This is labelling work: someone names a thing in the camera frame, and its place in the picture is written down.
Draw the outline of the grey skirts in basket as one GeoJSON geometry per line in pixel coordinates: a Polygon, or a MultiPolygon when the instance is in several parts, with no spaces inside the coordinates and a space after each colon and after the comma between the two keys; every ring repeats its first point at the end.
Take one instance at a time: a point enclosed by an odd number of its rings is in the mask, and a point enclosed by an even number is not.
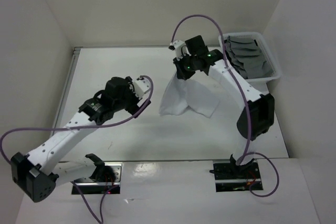
{"type": "Polygon", "coordinates": [[[272,68],[255,40],[228,36],[224,45],[230,64],[244,79],[266,78],[272,74],[272,68]]]}

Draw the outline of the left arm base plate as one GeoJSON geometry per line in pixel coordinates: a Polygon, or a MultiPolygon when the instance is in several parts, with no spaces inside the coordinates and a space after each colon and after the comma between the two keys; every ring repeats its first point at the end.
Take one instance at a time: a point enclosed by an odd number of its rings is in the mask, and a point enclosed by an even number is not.
{"type": "Polygon", "coordinates": [[[97,181],[90,179],[89,177],[83,177],[75,180],[75,184],[79,187],[84,195],[103,195],[119,194],[120,193],[120,181],[122,173],[122,163],[107,162],[114,175],[108,175],[105,173],[97,181]]]}

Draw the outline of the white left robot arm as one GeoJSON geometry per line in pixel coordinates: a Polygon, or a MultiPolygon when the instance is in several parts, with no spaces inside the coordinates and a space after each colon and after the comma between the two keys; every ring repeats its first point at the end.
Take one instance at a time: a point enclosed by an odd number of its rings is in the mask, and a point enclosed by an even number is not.
{"type": "Polygon", "coordinates": [[[115,172],[97,155],[86,154],[82,160],[61,160],[84,138],[97,129],[121,125],[137,118],[150,104],[138,105],[145,94],[153,94],[153,81],[148,76],[136,80],[113,77],[103,90],[86,100],[78,112],[39,147],[10,159],[12,179],[33,201],[41,202],[62,184],[80,178],[93,182],[115,181],[115,172]]]}

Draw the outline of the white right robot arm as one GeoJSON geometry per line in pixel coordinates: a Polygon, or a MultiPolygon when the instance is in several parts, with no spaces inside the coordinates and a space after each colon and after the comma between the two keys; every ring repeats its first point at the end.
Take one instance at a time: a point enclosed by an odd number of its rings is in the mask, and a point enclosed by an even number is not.
{"type": "Polygon", "coordinates": [[[239,158],[231,156],[229,163],[232,176],[244,177],[253,163],[243,161],[246,156],[252,156],[248,152],[250,143],[268,132],[274,124],[274,97],[271,94],[264,95],[252,87],[229,65],[225,52],[209,50],[200,35],[186,41],[175,40],[170,43],[169,49],[176,54],[173,63],[179,80],[186,81],[195,73],[203,72],[228,91],[240,105],[241,113],[236,126],[247,142],[243,154],[239,158]]]}

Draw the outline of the white skirt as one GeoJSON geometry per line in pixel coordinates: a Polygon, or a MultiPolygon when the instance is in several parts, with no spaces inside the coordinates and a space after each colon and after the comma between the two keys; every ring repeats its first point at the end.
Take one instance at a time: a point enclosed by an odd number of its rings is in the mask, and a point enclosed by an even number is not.
{"type": "Polygon", "coordinates": [[[210,118],[220,99],[195,80],[178,79],[175,73],[161,99],[159,115],[182,115],[187,110],[210,118]]]}

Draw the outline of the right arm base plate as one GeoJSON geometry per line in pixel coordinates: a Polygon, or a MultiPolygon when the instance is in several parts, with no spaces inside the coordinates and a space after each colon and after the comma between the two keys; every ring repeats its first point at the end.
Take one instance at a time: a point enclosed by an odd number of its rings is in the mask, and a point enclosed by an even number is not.
{"type": "Polygon", "coordinates": [[[235,191],[262,191],[263,185],[259,166],[256,160],[250,162],[243,170],[235,172],[229,160],[214,161],[213,168],[209,170],[214,175],[215,189],[217,193],[235,191]]]}

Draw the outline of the white plastic basket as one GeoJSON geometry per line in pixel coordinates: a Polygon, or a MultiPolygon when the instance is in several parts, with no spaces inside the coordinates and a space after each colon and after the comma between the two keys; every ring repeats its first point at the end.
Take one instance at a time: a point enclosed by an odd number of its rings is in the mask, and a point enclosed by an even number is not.
{"type": "Polygon", "coordinates": [[[237,32],[237,33],[226,33],[226,34],[222,34],[218,37],[219,43],[221,46],[224,46],[225,49],[225,45],[224,45],[224,40],[228,37],[228,36],[235,36],[238,38],[251,38],[253,40],[256,41],[257,45],[260,47],[260,49],[262,50],[262,52],[265,54],[267,62],[270,64],[271,68],[272,68],[272,74],[266,78],[258,78],[258,79],[246,79],[248,82],[250,83],[267,83],[271,80],[276,80],[278,78],[280,78],[281,76],[281,70],[280,67],[278,65],[278,62],[276,60],[276,58],[272,55],[264,37],[262,36],[262,34],[258,33],[258,32],[237,32]]]}

